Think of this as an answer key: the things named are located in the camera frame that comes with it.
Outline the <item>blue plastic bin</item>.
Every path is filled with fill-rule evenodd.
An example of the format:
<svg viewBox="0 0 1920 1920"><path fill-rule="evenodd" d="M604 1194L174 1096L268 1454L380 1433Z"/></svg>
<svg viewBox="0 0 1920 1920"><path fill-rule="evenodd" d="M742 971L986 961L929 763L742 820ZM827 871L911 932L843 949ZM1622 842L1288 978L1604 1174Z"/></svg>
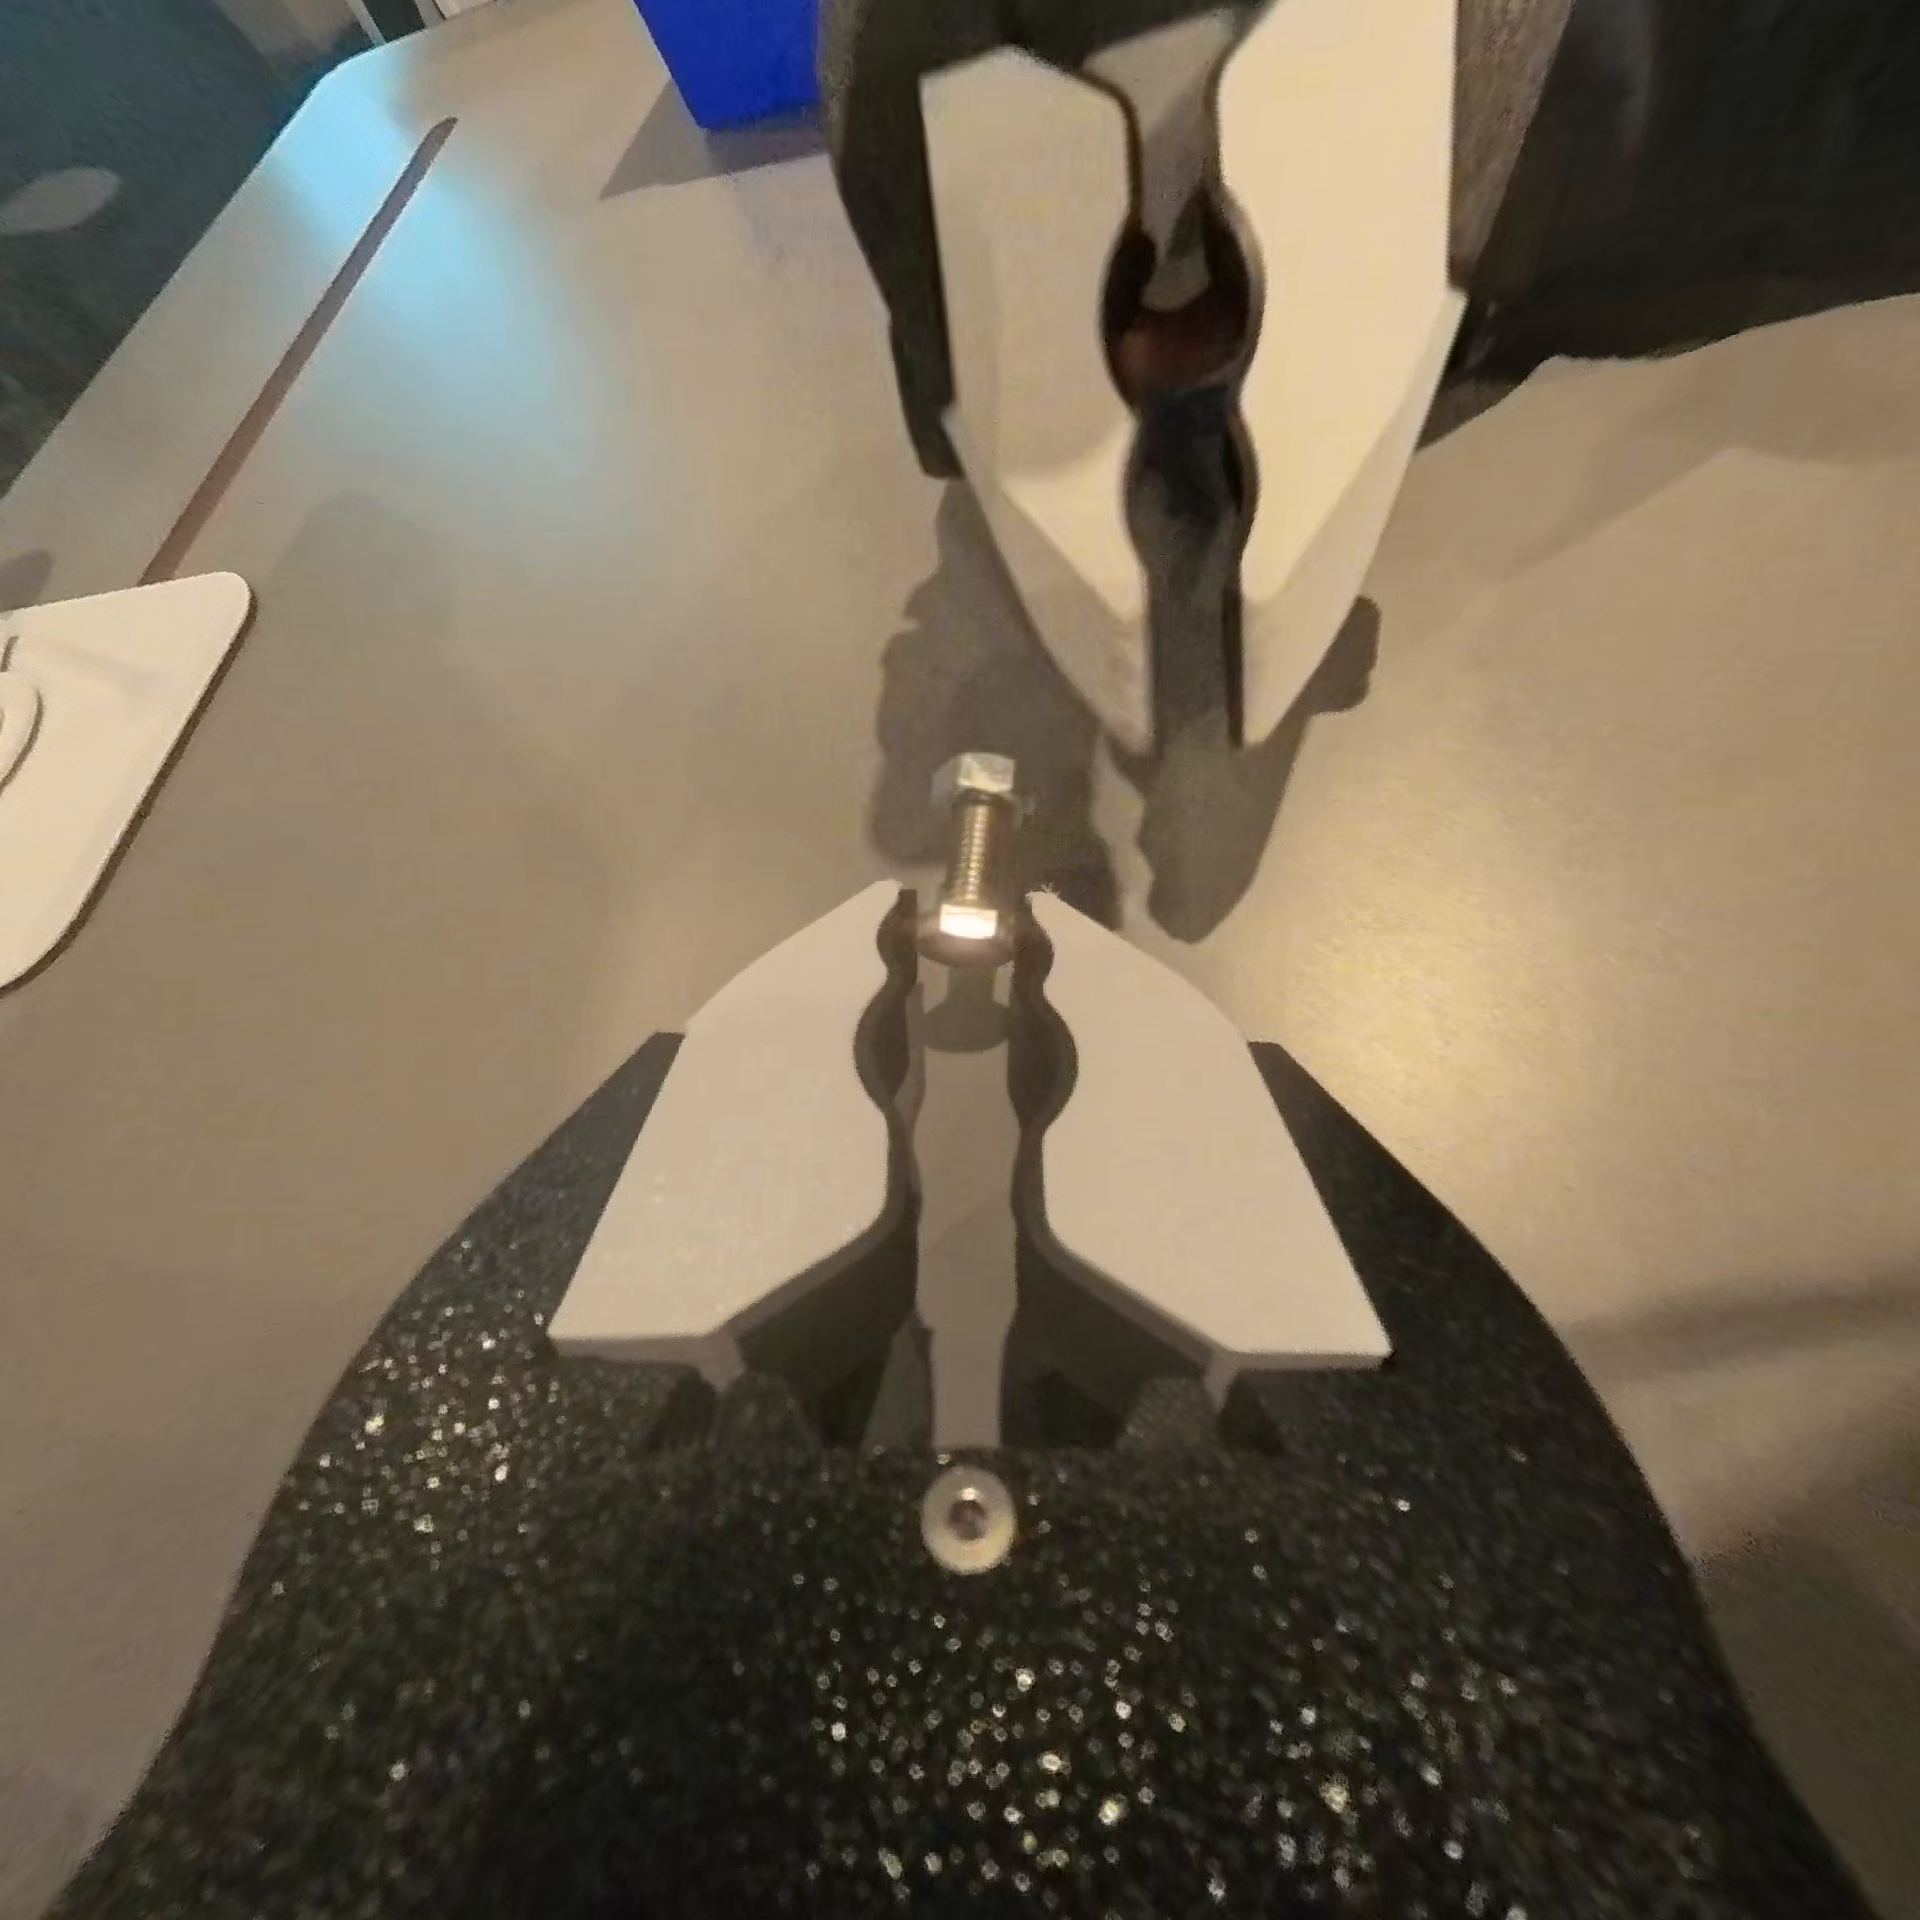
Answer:
<svg viewBox="0 0 1920 1920"><path fill-rule="evenodd" d="M739 131L818 108L818 2L635 2L634 7L703 131Z"/></svg>

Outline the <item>person's right forearm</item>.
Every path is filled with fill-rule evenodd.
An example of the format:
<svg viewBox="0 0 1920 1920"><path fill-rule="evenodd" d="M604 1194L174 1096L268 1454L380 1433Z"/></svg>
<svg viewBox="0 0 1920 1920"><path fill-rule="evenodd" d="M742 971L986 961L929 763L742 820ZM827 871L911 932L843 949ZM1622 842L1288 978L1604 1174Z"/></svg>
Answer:
<svg viewBox="0 0 1920 1920"><path fill-rule="evenodd" d="M1917 286L1914 2L1462 4L1452 381Z"/></svg>

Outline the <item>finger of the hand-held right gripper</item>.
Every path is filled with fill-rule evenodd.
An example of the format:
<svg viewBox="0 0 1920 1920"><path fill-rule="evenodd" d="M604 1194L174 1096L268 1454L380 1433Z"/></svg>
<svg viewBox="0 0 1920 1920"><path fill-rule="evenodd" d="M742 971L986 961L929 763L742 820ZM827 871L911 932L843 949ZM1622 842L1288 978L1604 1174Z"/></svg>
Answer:
<svg viewBox="0 0 1920 1920"><path fill-rule="evenodd" d="M1236 732L1279 728L1359 595L1464 294L1450 274L1457 4L1279 2L1192 26L1190 169L1251 284Z"/></svg>
<svg viewBox="0 0 1920 1920"><path fill-rule="evenodd" d="M1101 730L1143 754L1148 588L1125 512L1138 424L1103 333L1134 222L1125 108L1003 45L926 75L919 98L945 435L1048 658Z"/></svg>

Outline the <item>silver hex bolt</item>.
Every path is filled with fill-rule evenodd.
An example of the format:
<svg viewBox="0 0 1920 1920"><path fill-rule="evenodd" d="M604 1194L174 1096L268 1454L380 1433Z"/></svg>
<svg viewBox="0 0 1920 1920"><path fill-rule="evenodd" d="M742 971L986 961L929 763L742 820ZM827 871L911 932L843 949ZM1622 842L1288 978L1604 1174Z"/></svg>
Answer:
<svg viewBox="0 0 1920 1920"><path fill-rule="evenodd" d="M964 913L1006 910L1019 832L1032 813L1016 758L961 750L933 771L928 799L947 827L937 906Z"/></svg>

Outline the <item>sign stand with white base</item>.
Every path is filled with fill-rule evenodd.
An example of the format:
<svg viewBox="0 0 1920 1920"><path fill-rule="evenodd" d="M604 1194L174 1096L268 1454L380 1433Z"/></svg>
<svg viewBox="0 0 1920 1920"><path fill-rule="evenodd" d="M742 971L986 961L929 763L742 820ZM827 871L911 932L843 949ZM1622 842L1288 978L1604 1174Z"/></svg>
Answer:
<svg viewBox="0 0 1920 1920"><path fill-rule="evenodd" d="M83 922L253 614L232 572L2 620L2 988Z"/></svg>

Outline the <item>silver hex nut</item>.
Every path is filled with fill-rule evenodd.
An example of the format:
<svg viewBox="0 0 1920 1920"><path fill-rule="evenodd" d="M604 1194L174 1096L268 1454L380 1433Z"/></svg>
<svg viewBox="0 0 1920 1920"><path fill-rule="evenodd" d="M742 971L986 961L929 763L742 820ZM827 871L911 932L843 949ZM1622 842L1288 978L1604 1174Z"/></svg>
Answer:
<svg viewBox="0 0 1920 1920"><path fill-rule="evenodd" d="M995 971L1013 959L1019 928L1011 908L940 899L917 915L915 946L924 959L954 971Z"/></svg>

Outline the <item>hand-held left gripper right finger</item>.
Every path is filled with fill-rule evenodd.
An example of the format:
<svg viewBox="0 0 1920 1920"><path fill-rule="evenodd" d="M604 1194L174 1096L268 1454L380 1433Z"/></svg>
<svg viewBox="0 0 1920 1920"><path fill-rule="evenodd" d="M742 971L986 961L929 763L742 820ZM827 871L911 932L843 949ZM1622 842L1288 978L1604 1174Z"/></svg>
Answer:
<svg viewBox="0 0 1920 1920"><path fill-rule="evenodd" d="M1386 1328L1238 1025L1055 894L1008 1007L1008 1369L1082 1395L1375 1369Z"/></svg>

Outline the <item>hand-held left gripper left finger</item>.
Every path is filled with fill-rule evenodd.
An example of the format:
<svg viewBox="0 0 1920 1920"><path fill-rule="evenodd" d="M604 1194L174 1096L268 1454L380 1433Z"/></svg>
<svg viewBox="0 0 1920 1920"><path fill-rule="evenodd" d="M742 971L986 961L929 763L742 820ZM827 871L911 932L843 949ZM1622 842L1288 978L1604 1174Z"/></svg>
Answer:
<svg viewBox="0 0 1920 1920"><path fill-rule="evenodd" d="M826 1395L915 1299L915 896L874 882L689 1018L547 1321L563 1357Z"/></svg>

